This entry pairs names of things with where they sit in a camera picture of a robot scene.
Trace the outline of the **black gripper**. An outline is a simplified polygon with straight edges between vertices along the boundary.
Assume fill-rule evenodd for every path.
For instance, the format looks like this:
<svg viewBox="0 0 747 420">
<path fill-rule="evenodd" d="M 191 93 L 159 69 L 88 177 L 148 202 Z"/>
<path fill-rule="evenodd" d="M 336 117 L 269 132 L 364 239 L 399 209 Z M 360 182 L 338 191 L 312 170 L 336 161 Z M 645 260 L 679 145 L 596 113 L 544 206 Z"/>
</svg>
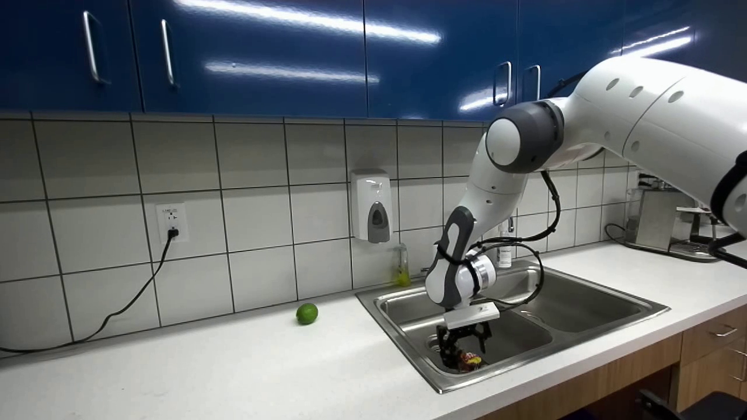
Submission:
<svg viewBox="0 0 747 420">
<path fill-rule="evenodd" d="M 437 348 L 438 348 L 441 365 L 446 369 L 457 367 L 457 342 L 459 339 L 473 339 L 479 344 L 479 348 L 486 348 L 486 342 L 491 336 L 492 336 L 492 330 L 487 322 L 457 328 L 457 330 L 437 328 Z"/>
</svg>

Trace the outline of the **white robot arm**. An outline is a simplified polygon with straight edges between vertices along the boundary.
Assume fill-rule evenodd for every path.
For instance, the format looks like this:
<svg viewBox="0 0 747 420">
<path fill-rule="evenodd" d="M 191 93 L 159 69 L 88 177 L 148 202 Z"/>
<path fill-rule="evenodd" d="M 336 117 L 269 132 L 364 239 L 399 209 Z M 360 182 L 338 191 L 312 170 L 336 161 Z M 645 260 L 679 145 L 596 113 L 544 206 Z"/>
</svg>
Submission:
<svg viewBox="0 0 747 420">
<path fill-rule="evenodd" d="M 459 348 L 486 342 L 498 303 L 487 234 L 516 209 L 529 175 L 546 175 L 606 150 L 679 189 L 731 230 L 747 234 L 747 85 L 710 71 L 615 57 L 582 75 L 565 98 L 511 105 L 483 132 L 466 194 L 451 210 L 428 269 L 428 297 L 443 308 L 438 358 L 476 369 L 483 358 Z"/>
</svg>

